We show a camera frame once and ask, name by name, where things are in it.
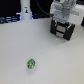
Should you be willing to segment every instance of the green object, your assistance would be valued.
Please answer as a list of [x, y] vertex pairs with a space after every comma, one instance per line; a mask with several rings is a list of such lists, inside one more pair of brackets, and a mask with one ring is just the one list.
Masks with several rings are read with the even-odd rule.
[[33, 69], [35, 67], [35, 61], [33, 59], [30, 59], [27, 64], [29, 69]]

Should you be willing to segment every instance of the white surface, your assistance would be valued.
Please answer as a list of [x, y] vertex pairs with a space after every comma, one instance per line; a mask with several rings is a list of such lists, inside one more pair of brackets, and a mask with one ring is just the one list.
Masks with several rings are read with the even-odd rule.
[[84, 84], [84, 28], [67, 41], [50, 33], [50, 19], [0, 24], [0, 84]]

